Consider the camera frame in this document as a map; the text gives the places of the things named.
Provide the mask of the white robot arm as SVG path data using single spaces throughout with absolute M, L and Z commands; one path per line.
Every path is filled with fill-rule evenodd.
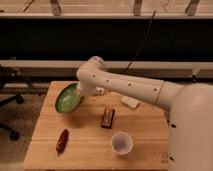
M 213 85 L 181 85 L 106 72 L 98 56 L 79 67 L 77 78 L 83 94 L 102 87 L 170 114 L 168 171 L 213 171 Z

